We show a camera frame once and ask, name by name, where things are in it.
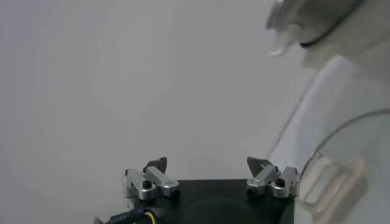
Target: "screw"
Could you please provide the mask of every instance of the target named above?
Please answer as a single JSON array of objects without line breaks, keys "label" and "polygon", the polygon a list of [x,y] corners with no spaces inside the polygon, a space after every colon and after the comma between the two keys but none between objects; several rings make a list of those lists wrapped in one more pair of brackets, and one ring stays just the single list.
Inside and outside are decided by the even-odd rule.
[{"label": "screw", "polygon": [[172,200],[178,200],[180,197],[180,190],[179,189],[174,189],[171,194],[171,199]]},{"label": "screw", "polygon": [[146,181],[142,182],[142,188],[143,189],[150,189],[150,188],[152,188],[152,182],[150,182],[149,180],[146,180]]},{"label": "screw", "polygon": [[256,196],[256,190],[253,189],[253,188],[249,188],[249,189],[246,191],[246,194],[247,194],[249,197],[254,197],[254,196]]},{"label": "screw", "polygon": [[286,182],[284,181],[284,179],[279,178],[279,179],[277,179],[277,180],[275,181],[275,184],[276,184],[276,186],[278,186],[278,187],[285,187]]}]

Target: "metal bracket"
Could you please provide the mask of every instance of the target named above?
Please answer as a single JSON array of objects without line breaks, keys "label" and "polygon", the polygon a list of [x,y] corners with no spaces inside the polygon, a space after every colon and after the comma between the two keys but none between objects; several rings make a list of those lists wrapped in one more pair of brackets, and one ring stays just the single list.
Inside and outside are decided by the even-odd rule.
[{"label": "metal bracket", "polygon": [[247,180],[249,197],[264,195],[267,187],[271,188],[275,198],[288,198],[299,194],[299,173],[294,167],[286,167],[282,174],[277,166],[266,159],[247,158],[247,163],[253,178]]},{"label": "metal bracket", "polygon": [[164,197],[177,199],[180,196],[179,182],[177,180],[170,179],[158,168],[154,166],[146,167],[145,177],[160,187],[161,194]]},{"label": "metal bracket", "polygon": [[264,165],[261,172],[254,178],[247,180],[247,194],[250,197],[263,195],[266,192],[266,187],[271,181],[276,180],[280,175],[278,167],[268,164]]},{"label": "metal bracket", "polygon": [[133,198],[138,195],[138,198],[143,201],[155,199],[156,185],[145,179],[140,171],[136,169],[126,170],[124,180],[125,198]]},{"label": "metal bracket", "polygon": [[148,168],[149,166],[154,166],[159,171],[161,171],[161,173],[165,173],[167,163],[168,159],[166,157],[161,157],[160,159],[149,161],[142,170],[142,172],[146,173],[146,168]]},{"label": "metal bracket", "polygon": [[272,194],[275,198],[297,196],[299,192],[299,174],[296,168],[286,167],[280,177],[271,183]]}]

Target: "white wall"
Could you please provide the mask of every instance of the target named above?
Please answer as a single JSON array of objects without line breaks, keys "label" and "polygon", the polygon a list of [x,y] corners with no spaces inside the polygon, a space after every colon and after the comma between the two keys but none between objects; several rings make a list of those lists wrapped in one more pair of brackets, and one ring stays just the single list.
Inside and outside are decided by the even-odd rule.
[{"label": "white wall", "polygon": [[311,80],[270,1],[0,1],[0,223],[121,212],[121,173],[247,178]]}]

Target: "cable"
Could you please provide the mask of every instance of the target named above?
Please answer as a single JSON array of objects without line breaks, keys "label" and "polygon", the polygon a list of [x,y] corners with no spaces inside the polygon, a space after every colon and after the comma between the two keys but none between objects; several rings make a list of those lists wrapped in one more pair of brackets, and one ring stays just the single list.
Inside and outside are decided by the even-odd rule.
[{"label": "cable", "polygon": [[147,216],[149,216],[149,218],[151,218],[152,224],[157,224],[156,218],[154,217],[154,215],[151,212],[145,212],[145,215],[147,215]]}]

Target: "black screw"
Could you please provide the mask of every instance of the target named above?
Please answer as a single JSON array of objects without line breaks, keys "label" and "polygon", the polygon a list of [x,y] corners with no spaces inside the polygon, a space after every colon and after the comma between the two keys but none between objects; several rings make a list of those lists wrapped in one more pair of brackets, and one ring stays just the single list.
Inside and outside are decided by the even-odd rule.
[{"label": "black screw", "polygon": [[253,188],[249,188],[248,190],[246,190],[246,194],[248,195],[248,197],[253,198],[256,196],[256,190]]},{"label": "black screw", "polygon": [[279,179],[277,179],[277,180],[275,181],[275,184],[276,184],[276,186],[278,186],[278,187],[285,187],[286,182],[284,181],[284,179],[279,178]]},{"label": "black screw", "polygon": [[180,197],[180,190],[179,189],[174,189],[171,194],[171,199],[172,200],[178,200]]},{"label": "black screw", "polygon": [[152,182],[150,182],[149,180],[146,180],[146,181],[142,182],[142,188],[143,189],[150,189],[150,188],[152,188]]}]

